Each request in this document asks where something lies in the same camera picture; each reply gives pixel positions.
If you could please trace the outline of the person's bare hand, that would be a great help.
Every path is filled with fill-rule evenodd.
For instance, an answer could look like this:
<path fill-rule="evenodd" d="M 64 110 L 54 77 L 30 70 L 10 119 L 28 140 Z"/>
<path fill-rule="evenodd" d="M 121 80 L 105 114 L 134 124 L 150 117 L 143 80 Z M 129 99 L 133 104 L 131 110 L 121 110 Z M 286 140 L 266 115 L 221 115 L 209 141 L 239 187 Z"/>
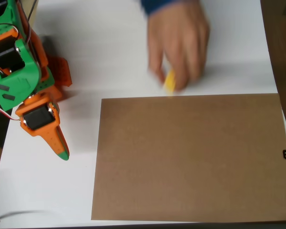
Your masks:
<path fill-rule="evenodd" d="M 186 88 L 204 72 L 210 26 L 198 0 L 177 0 L 155 10 L 147 19 L 149 69 L 165 81 L 163 59 L 175 74 L 175 90 Z"/>

